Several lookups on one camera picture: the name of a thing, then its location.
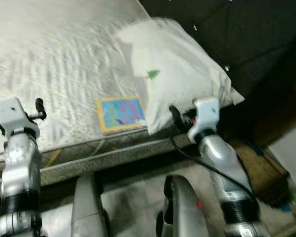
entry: red light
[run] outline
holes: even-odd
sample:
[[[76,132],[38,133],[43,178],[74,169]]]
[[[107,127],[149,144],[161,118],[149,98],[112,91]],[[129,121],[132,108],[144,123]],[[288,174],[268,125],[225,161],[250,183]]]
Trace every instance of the red light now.
[[[199,207],[199,208],[202,208],[202,204],[197,202],[196,205]]]

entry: dark headboard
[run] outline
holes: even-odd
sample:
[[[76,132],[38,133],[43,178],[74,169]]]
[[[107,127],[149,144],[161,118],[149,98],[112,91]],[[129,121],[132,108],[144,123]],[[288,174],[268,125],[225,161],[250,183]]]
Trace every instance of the dark headboard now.
[[[178,21],[228,71],[233,87],[246,97],[225,114],[238,129],[267,111],[296,79],[296,0],[141,3],[151,16]]]

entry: children's book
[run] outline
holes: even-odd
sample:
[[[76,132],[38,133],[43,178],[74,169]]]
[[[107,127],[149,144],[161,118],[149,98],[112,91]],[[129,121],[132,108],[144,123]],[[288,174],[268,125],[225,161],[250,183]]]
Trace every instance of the children's book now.
[[[104,134],[146,125],[139,96],[103,98],[96,105]]]

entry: bed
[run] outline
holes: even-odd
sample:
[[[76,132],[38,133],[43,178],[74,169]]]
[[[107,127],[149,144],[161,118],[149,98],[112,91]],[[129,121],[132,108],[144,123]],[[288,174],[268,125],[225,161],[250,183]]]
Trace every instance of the bed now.
[[[296,79],[296,0],[141,3],[150,16],[178,21],[246,97],[222,111],[222,128],[250,131]],[[17,96],[31,113],[41,97],[48,113],[37,141],[42,185],[173,150],[167,133],[145,128],[104,136],[97,118],[97,99],[136,93],[110,37],[148,13],[138,0],[0,1],[0,98]],[[4,141],[0,133],[0,177]]]
[[[97,117],[97,99],[136,94],[110,37],[145,18],[137,0],[0,1],[0,99],[16,96],[29,113],[44,100],[42,185],[172,150],[145,128],[104,136]],[[0,133],[0,177],[4,141]]]

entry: black cable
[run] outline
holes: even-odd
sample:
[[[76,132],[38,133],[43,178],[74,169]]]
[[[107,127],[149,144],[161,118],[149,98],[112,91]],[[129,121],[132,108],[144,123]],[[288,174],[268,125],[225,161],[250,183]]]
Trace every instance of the black cable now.
[[[195,163],[207,168],[208,170],[210,170],[211,172],[214,172],[214,173],[217,173],[219,174],[220,176],[226,178],[227,180],[231,181],[232,183],[234,183],[235,185],[237,185],[238,187],[240,187],[243,191],[245,191],[248,196],[252,199],[252,201],[255,203],[255,205],[258,207],[258,201],[256,199],[256,197],[254,196],[254,194],[249,190],[247,189],[243,184],[239,183],[238,181],[234,180],[233,178],[231,178],[230,176],[224,174],[223,172],[221,172],[220,170],[216,169],[215,167],[199,160],[198,158],[195,158],[193,156],[190,156],[189,154],[185,153],[184,151],[182,151],[178,145],[176,144],[176,142],[174,141],[173,137],[170,137],[170,141],[171,141],[171,144],[172,146],[181,154],[183,155],[186,159],[189,159],[189,160],[192,160],[194,161]]]

